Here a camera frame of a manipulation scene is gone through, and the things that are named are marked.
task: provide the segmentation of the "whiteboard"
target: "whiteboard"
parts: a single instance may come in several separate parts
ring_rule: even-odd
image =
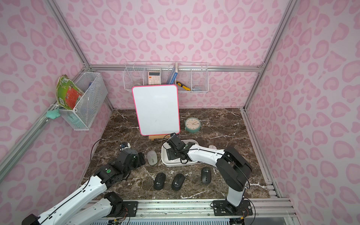
[[[132,95],[141,135],[180,132],[176,85],[136,86],[132,88]]]

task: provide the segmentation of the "green cloth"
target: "green cloth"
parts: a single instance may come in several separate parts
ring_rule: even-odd
[[[56,119],[60,117],[59,109],[49,110],[46,112],[46,117],[50,119]]]

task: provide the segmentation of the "wire basket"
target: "wire basket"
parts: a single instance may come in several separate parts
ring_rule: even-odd
[[[126,62],[123,74],[124,88],[132,91],[135,86],[148,85],[148,72],[159,72],[161,84],[165,85],[175,62]],[[209,71],[207,63],[179,62],[178,75],[175,79],[190,91],[178,86],[179,92],[207,93],[209,91]]]
[[[99,73],[85,72],[75,84],[84,95],[74,109],[60,109],[59,112],[74,130],[89,130],[108,91]]]

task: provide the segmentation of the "pink leopard print wall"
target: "pink leopard print wall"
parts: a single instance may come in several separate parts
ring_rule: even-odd
[[[90,131],[74,131],[61,117],[51,121],[0,184],[0,224],[21,224],[29,214],[39,215],[72,193],[110,114],[104,103]]]
[[[134,109],[134,99],[124,89],[123,71],[99,71],[109,92],[108,98],[116,109]],[[244,105],[257,73],[210,72],[209,92],[179,93],[180,108],[241,107]]]
[[[93,64],[259,65],[288,0],[57,1]]]
[[[303,225],[360,223],[360,1],[303,0],[249,115]]]
[[[0,161],[82,68],[42,0],[0,3]]]

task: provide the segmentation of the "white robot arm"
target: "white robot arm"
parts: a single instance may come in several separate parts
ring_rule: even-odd
[[[105,216],[123,217],[126,213],[134,216],[134,207],[124,205],[122,199],[110,192],[93,206],[79,212],[99,194],[106,191],[114,183],[121,181],[130,174],[131,170],[145,164],[143,153],[137,153],[128,143],[122,146],[119,157],[98,169],[88,182],[75,190],[56,206],[41,213],[39,216],[27,216],[22,225],[88,225]]]
[[[166,142],[170,146],[169,149],[166,149],[169,160],[180,158],[181,160],[199,161],[219,170],[229,186],[226,202],[221,203],[219,211],[227,215],[236,215],[236,212],[240,210],[239,205],[243,199],[245,185],[253,170],[250,163],[233,147],[214,150],[192,142],[185,144],[175,134],[171,134]]]
[[[204,162],[218,168],[225,182],[229,185],[226,201],[214,201],[215,215],[237,214],[245,191],[245,184],[252,172],[250,164],[234,149],[226,148],[214,150],[195,143],[185,144],[175,134],[167,140],[169,160]],[[22,225],[87,225],[105,216],[123,217],[126,213],[135,216],[137,205],[124,205],[122,199],[110,192],[93,206],[79,212],[89,201],[106,191],[114,183],[125,179],[131,170],[145,164],[144,155],[130,148],[123,147],[119,157],[98,169],[89,181],[79,187],[67,198],[39,216],[29,215],[22,221]]]

